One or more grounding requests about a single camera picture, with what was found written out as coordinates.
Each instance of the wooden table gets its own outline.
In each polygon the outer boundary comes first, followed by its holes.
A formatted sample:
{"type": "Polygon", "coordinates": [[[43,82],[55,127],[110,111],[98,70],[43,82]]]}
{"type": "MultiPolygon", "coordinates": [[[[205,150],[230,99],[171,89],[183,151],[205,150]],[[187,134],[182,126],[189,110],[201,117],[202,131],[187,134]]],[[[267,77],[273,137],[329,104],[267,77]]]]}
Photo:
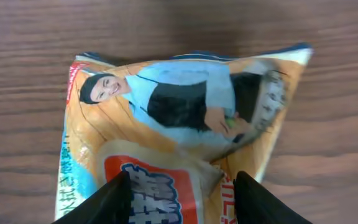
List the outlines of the wooden table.
{"type": "Polygon", "coordinates": [[[313,223],[358,223],[358,0],[0,0],[0,223],[53,220],[68,67],[313,44],[264,185],[313,223]]]}

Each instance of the black hair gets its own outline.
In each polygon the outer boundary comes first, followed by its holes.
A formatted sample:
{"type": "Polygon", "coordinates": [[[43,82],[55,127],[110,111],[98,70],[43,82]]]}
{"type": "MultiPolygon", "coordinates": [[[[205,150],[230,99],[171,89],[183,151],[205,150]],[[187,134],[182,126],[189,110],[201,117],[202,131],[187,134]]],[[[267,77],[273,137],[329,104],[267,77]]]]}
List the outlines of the black hair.
{"type": "Polygon", "coordinates": [[[99,102],[93,101],[91,99],[91,92],[92,92],[93,87],[99,81],[99,79],[101,79],[103,77],[115,77],[115,75],[110,74],[110,73],[102,73],[102,74],[96,74],[96,75],[93,75],[93,76],[87,78],[80,90],[80,101],[81,102],[84,102],[86,104],[99,103],[99,102]]]}

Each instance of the wood surface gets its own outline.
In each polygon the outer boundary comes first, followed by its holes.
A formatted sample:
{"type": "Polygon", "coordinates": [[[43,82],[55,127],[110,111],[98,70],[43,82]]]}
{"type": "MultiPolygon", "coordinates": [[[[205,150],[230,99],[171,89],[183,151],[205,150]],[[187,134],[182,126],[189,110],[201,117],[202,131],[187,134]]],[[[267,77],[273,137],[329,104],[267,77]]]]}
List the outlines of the wood surface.
{"type": "Polygon", "coordinates": [[[0,223],[53,220],[75,54],[315,49],[264,185],[313,223],[358,223],[358,1],[0,0],[0,223]]]}

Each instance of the light blue shirt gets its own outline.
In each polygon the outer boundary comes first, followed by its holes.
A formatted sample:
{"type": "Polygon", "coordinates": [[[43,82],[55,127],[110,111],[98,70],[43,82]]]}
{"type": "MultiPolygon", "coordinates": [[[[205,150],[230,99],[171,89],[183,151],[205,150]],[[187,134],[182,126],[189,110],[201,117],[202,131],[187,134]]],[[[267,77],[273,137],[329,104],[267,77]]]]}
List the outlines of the light blue shirt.
{"type": "Polygon", "coordinates": [[[126,80],[132,91],[123,97],[132,103],[134,117],[154,131],[184,146],[226,146],[232,142],[232,139],[212,131],[166,128],[147,114],[150,97],[158,83],[193,85],[206,82],[206,106],[223,108],[226,116],[234,116],[236,103],[227,65],[214,62],[157,62],[143,68],[137,75],[127,76],[126,80]]]}

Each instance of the woman's hair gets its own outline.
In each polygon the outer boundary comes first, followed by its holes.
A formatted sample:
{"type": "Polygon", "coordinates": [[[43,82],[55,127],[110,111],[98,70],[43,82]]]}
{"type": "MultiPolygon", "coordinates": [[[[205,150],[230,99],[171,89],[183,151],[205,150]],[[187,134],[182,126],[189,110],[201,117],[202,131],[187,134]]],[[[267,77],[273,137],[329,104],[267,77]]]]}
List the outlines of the woman's hair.
{"type": "Polygon", "coordinates": [[[93,75],[93,76],[87,78],[80,90],[80,101],[84,102],[86,104],[99,103],[99,102],[93,101],[91,99],[91,92],[92,92],[93,87],[99,81],[99,79],[101,79],[103,77],[108,77],[108,76],[115,77],[115,75],[110,74],[110,73],[102,73],[102,74],[96,74],[96,75],[93,75]]]}

